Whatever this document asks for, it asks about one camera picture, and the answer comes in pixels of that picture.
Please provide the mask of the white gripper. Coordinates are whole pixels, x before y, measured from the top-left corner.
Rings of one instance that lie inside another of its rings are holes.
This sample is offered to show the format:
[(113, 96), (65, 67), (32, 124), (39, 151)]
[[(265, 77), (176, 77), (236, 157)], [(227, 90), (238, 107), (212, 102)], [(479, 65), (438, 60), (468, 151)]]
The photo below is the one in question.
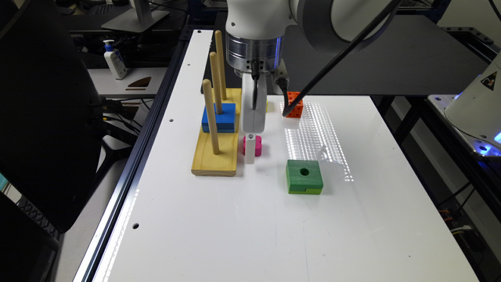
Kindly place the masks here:
[(254, 103), (255, 83), (251, 77), (251, 72), (241, 72), (242, 78), (242, 100), (240, 109), (240, 127), (246, 137), (246, 152), (245, 163), (252, 165), (255, 160), (255, 136), (254, 133), (262, 133), (265, 130), (266, 105), (268, 83), (271, 80), (273, 83), (273, 91), (277, 94), (282, 93), (279, 87), (279, 80), (283, 79), (285, 84), (289, 84), (289, 75), (285, 67), (278, 67), (271, 73), (260, 73), (257, 83), (257, 99)]

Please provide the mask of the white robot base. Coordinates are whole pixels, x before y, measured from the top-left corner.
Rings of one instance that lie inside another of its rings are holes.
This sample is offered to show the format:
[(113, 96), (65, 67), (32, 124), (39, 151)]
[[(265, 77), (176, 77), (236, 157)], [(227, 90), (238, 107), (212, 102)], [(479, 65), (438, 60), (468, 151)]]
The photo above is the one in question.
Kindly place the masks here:
[(427, 100), (474, 156), (500, 160), (500, 56), (461, 93)]

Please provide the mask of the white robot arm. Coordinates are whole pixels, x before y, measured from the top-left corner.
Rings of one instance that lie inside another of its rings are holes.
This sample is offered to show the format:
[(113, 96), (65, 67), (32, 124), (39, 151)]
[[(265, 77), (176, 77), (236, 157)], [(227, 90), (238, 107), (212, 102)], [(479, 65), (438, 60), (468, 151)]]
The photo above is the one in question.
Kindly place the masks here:
[(305, 96), (349, 53), (365, 48), (388, 26), (399, 0), (232, 0), (227, 3), (226, 59), (242, 76), (240, 126), (245, 161), (254, 163), (256, 135), (265, 128), (266, 77), (277, 71), (288, 26), (332, 60), (301, 90)]

